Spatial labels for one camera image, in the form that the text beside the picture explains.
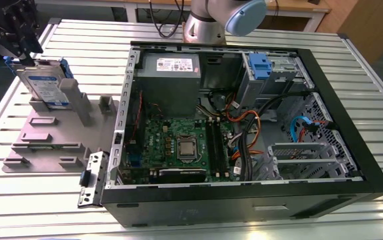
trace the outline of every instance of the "ram slot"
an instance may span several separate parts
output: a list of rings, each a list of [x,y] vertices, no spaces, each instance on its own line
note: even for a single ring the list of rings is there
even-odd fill
[[[219,173],[219,170],[218,170],[216,142],[214,135],[214,122],[211,120],[206,121],[206,145],[210,157],[211,175],[215,176]]]
[[[228,176],[227,171],[227,163],[224,156],[224,144],[223,144],[223,133],[220,128],[220,122],[215,122],[214,125],[214,141],[215,141],[215,149],[216,149],[216,164],[218,164],[218,172],[223,174],[226,177]]]

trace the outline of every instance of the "white aluminum table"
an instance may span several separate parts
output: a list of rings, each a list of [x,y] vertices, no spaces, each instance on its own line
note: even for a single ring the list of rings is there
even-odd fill
[[[163,40],[155,27],[144,23],[54,23],[40,38],[43,56],[66,57],[80,90],[92,99],[102,94],[120,98],[131,41],[182,41],[182,29],[172,39]],[[351,43],[335,34],[271,30],[258,30],[247,37],[228,35],[227,42],[312,50],[383,169],[383,83]],[[32,109],[30,98],[16,78],[0,103],[0,238],[383,239],[383,197],[355,203],[318,219],[124,229],[104,208],[76,208],[79,173],[2,171],[10,145]]]

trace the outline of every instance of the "green circuit board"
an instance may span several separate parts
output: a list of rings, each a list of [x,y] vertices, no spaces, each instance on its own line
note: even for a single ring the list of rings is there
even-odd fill
[[[207,146],[206,120],[202,119],[148,119],[144,129],[144,150],[142,156],[128,155],[128,160],[135,162],[132,167],[140,169],[158,168],[191,168],[204,169],[207,172],[206,182],[230,182],[231,176],[215,177],[211,175],[211,162]],[[223,142],[227,150],[228,134],[232,132],[230,122],[220,123]],[[179,159],[179,142],[182,140],[194,142],[196,150],[196,159]],[[135,184],[146,183],[146,174],[143,171],[134,171],[132,176]]]

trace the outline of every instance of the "blue drive bay latch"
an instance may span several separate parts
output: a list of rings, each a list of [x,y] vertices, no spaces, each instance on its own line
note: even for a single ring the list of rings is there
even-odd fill
[[[255,80],[266,80],[272,73],[272,64],[266,54],[250,53],[250,66],[254,71]]]

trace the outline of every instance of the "power supply label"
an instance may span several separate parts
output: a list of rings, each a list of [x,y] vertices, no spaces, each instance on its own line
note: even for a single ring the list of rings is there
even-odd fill
[[[156,71],[160,72],[192,72],[194,61],[191,58],[159,58]]]
[[[28,76],[30,84],[39,93],[42,100],[52,106],[67,106],[70,101],[59,89],[59,80],[54,76]]]

